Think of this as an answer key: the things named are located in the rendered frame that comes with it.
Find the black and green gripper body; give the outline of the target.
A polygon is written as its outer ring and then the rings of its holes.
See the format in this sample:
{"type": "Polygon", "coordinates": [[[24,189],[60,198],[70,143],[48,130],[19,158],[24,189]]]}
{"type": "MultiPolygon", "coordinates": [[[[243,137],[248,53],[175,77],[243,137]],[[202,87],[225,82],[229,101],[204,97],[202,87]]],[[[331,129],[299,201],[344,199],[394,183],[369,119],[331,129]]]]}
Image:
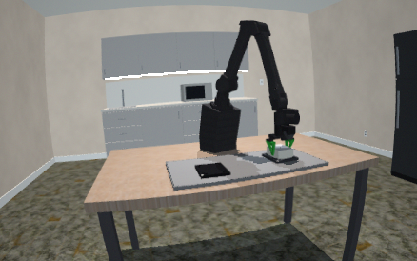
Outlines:
{"type": "MultiPolygon", "coordinates": [[[[274,123],[274,125],[281,125],[281,123],[274,123]]],[[[281,135],[281,136],[277,136],[277,135],[274,135],[274,134],[269,134],[268,135],[268,139],[266,139],[267,141],[269,141],[269,142],[271,142],[271,141],[273,141],[273,140],[275,140],[276,138],[281,138],[281,140],[282,141],[285,141],[285,140],[287,140],[286,139],[286,137],[284,136],[284,135],[281,135]]]]}

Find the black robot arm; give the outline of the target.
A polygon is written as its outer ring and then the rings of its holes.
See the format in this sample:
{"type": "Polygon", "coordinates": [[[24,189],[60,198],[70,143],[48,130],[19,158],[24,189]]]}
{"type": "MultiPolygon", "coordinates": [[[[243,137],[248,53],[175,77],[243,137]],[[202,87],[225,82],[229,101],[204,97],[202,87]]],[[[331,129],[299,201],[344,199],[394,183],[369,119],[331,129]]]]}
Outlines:
{"type": "Polygon", "coordinates": [[[254,36],[268,80],[271,108],[272,110],[278,110],[274,113],[274,123],[281,123],[281,125],[274,125],[274,135],[284,135],[287,139],[292,139],[295,134],[295,126],[292,125],[299,124],[300,114],[296,109],[287,108],[288,99],[280,80],[269,41],[270,31],[268,25],[254,20],[240,21],[239,25],[241,25],[239,34],[228,61],[228,66],[224,71],[224,75],[221,74],[220,79],[216,81],[215,87],[218,92],[214,98],[214,102],[211,101],[210,105],[213,109],[233,110],[227,91],[238,89],[237,81],[239,77],[237,73],[247,49],[249,39],[251,36],[254,36]],[[283,125],[284,123],[286,124],[283,125]]]}

